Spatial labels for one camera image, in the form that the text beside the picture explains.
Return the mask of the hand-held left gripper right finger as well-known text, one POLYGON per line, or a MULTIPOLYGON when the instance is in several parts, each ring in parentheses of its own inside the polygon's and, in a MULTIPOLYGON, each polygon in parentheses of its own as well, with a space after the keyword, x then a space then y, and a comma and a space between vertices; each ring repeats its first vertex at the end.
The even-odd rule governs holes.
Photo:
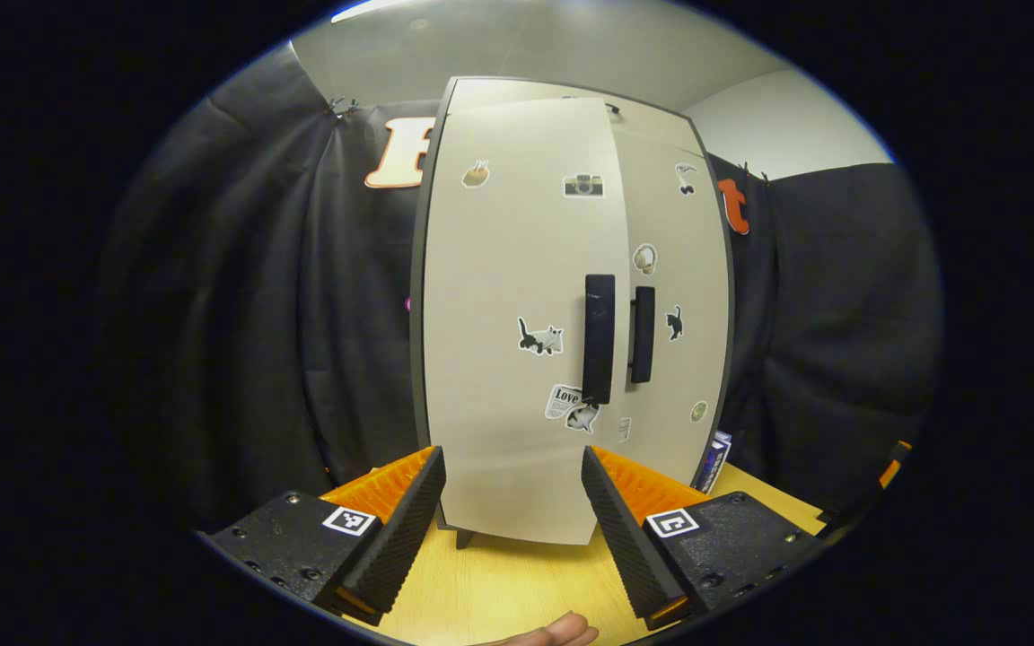
POLYGON ((707 496, 602 447, 583 450, 580 481, 629 606, 649 630, 714 620, 825 551, 746 491, 707 496))

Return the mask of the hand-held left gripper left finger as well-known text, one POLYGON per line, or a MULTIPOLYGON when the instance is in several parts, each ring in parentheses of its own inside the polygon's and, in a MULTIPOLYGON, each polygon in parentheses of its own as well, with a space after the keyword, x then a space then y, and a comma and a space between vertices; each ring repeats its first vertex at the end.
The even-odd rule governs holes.
POLYGON ((405 585, 445 485, 442 447, 424 447, 328 493, 283 491, 197 539, 258 583, 376 626, 405 585))

